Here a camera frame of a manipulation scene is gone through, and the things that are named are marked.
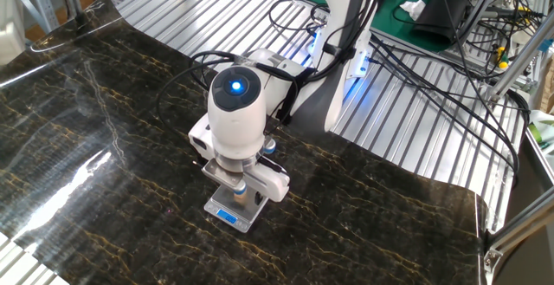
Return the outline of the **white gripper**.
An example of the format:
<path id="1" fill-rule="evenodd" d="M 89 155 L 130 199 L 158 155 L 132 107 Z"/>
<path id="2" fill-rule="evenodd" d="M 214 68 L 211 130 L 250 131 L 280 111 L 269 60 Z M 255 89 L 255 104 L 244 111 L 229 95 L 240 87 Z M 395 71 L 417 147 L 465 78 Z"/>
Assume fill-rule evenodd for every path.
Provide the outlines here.
<path id="1" fill-rule="evenodd" d="M 279 203 L 287 194 L 289 175 L 280 165 L 262 156 L 261 151 L 245 159 L 231 159 L 221 155 L 214 147 L 214 135 L 207 114 L 190 129 L 188 137 L 201 158 L 208 161 L 203 166 L 203 173 L 220 185 L 238 195 L 247 188 L 256 190 L 256 205 L 261 204 L 263 197 Z"/>

